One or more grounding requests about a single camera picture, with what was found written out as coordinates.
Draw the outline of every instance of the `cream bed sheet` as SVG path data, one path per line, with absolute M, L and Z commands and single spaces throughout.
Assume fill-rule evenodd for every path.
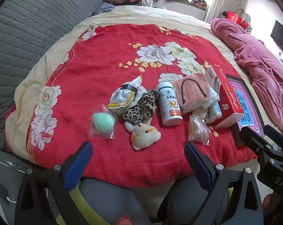
M 72 48 L 76 39 L 89 28 L 90 24 L 99 26 L 115 24 L 157 24 L 206 38 L 218 48 L 245 81 L 260 109 L 264 124 L 270 124 L 274 127 L 262 107 L 255 90 L 250 84 L 250 78 L 235 62 L 233 52 L 210 30 L 210 24 L 189 15 L 164 9 L 143 6 L 119 6 L 115 7 L 111 12 L 85 19 L 75 26 L 71 32 L 58 40 L 42 56 L 24 81 L 16 88 L 14 95 L 16 111 L 8 117 L 5 132 L 10 148 L 18 156 L 31 161 L 26 150 L 26 135 L 39 94 L 51 74 L 63 61 L 66 53 Z

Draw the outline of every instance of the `white supplement bottle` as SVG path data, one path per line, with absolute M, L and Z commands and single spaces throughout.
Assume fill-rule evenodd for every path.
M 161 82 L 156 86 L 156 89 L 160 90 L 159 108 L 162 124 L 164 126 L 173 126 L 181 123 L 183 119 L 172 84 Z

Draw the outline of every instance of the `white curtain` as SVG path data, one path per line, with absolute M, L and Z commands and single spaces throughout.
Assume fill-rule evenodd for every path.
M 220 15 L 221 8 L 223 6 L 224 0 L 212 0 L 208 7 L 208 11 L 205 17 L 205 22 L 210 23 L 211 20 L 217 18 Z

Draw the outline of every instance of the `blue gripper pad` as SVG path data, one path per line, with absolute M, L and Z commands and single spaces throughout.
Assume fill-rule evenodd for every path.
M 185 158 L 188 161 L 191 169 L 193 170 L 196 179 L 198 180 L 202 189 L 207 190 L 210 193 L 213 189 L 213 180 L 215 178 L 215 171 L 213 169 L 213 162 L 209 159 L 208 165 L 212 165 L 212 172 L 211 168 L 206 166 L 204 161 L 202 160 L 201 156 L 205 157 L 203 154 L 200 153 L 199 149 L 196 147 L 194 143 L 186 143 L 184 147 L 184 154 Z
M 77 156 L 64 174 L 64 188 L 67 192 L 76 188 L 82 174 L 93 156 L 93 146 L 90 142 L 85 142 L 74 154 Z
M 283 146 L 283 135 L 276 131 L 272 126 L 265 125 L 263 132 L 278 146 Z

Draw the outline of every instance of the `black tv screen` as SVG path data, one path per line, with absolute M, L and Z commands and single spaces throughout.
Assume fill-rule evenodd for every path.
M 274 24 L 273 31 L 271 32 L 271 37 L 274 39 L 275 43 L 283 50 L 283 25 L 277 20 Z

